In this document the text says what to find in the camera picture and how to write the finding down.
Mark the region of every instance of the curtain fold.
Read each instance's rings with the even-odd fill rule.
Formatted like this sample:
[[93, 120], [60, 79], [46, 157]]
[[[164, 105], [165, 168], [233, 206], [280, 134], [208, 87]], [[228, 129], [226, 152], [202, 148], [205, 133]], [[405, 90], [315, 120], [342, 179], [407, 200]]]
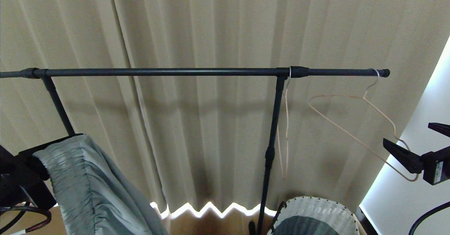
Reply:
[[[1, 70], [38, 68], [389, 68], [370, 100], [404, 129], [450, 34], [450, 0], [2, 0]], [[382, 163], [307, 105], [361, 95], [374, 78], [290, 81], [289, 171], [278, 154], [268, 207], [313, 195], [355, 209]], [[273, 77], [54, 78], [89, 134], [160, 210], [260, 202]], [[2, 79], [1, 141], [13, 153], [65, 136], [39, 80]], [[363, 103], [321, 111], [384, 157], [389, 124]], [[280, 114], [285, 155], [286, 115]]]

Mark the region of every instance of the brown floor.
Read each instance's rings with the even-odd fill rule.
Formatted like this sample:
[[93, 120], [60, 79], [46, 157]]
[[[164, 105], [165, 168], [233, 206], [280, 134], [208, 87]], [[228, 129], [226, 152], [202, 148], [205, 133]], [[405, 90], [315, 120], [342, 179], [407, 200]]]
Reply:
[[[63, 219], [59, 208], [52, 208], [52, 222], [46, 227], [36, 230], [31, 235], [66, 235]], [[0, 227], [7, 224], [17, 212], [7, 212], [0, 217]], [[171, 235], [228, 235], [228, 234], [249, 234], [249, 221], [257, 221], [257, 213], [253, 216], [246, 216], [238, 210], [232, 210], [225, 216], [224, 219], [220, 219], [217, 214], [212, 210], [208, 210], [201, 218], [196, 218], [191, 212], [178, 216], [176, 219], [163, 220], [164, 226]], [[5, 232], [5, 235], [9, 235], [13, 232], [23, 230], [43, 220], [43, 217], [39, 214], [27, 213], [24, 217], [11, 229]], [[267, 233], [268, 227], [272, 221], [271, 216], [265, 216], [263, 234]]]

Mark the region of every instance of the clothes rack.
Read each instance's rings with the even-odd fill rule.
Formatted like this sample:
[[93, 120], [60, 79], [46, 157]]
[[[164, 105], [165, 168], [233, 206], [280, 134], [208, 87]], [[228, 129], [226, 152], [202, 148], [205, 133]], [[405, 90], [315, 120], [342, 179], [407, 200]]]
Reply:
[[[256, 234], [261, 235], [262, 220], [264, 216], [265, 202], [269, 189], [270, 171], [275, 158], [275, 137], [278, 125], [281, 99], [283, 96], [284, 82], [290, 78], [302, 78], [307, 76], [380, 76], [388, 77], [390, 71], [384, 70], [357, 70], [357, 69], [310, 69], [301, 66], [284, 68], [114, 68], [114, 69], [39, 69], [28, 68], [21, 71], [0, 72], [0, 78], [40, 78], [52, 98], [59, 117], [69, 135], [75, 131], [67, 116], [66, 110], [59, 98], [52, 77], [74, 76], [275, 76], [275, 101], [270, 126], [270, 137], [265, 152], [265, 169], [262, 187], [261, 207], [258, 217]], [[249, 230], [254, 233], [254, 223], [249, 224]]]

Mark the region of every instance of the wall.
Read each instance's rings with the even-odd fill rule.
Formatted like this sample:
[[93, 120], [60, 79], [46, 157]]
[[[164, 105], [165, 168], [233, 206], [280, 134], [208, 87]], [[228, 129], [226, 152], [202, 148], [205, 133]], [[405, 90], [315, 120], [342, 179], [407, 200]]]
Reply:
[[[450, 145], [450, 138], [428, 129], [429, 122], [450, 125], [450, 39], [401, 138], [418, 155]], [[389, 161], [402, 166], [392, 157]], [[450, 182], [429, 185], [422, 179], [407, 182], [384, 166], [364, 198], [361, 209], [379, 235], [408, 234], [411, 225], [430, 209], [450, 201]], [[415, 235], [448, 234], [450, 209], [426, 219]]]

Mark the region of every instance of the black cable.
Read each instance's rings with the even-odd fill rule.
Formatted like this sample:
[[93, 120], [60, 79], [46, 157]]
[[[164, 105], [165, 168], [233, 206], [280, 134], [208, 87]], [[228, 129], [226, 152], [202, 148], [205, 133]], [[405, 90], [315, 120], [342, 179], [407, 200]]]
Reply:
[[421, 217], [419, 217], [416, 222], [414, 222], [413, 226], [410, 229], [410, 233], [408, 233], [409, 235], [413, 235], [415, 230], [417, 229], [417, 227], [423, 222], [423, 220], [425, 220], [426, 218], [428, 218], [429, 216], [431, 216], [432, 214], [435, 214], [436, 212], [439, 212], [445, 208], [450, 207], [450, 202], [448, 203], [444, 203], [441, 204], [439, 206], [437, 206], [436, 208], [428, 211], [427, 213], [423, 214]]
[[31, 232], [31, 231], [40, 229], [40, 228], [48, 225], [50, 223], [50, 221], [52, 221], [52, 213], [48, 210], [41, 209], [41, 208], [30, 207], [30, 206], [0, 207], [0, 212], [5, 212], [5, 211], [29, 211], [29, 212], [42, 214], [46, 217], [46, 219], [44, 221], [25, 229], [25, 232]]
[[[24, 206], [28, 207], [29, 205], [30, 205], [30, 203], [26, 202]], [[9, 222], [4, 227], [0, 228], [0, 234], [4, 233], [6, 230], [11, 228], [13, 225], [15, 225], [22, 218], [22, 216], [24, 216], [25, 212], [26, 211], [19, 212], [19, 214], [17, 214], [17, 216], [13, 220], [11, 220], [11, 222]]]

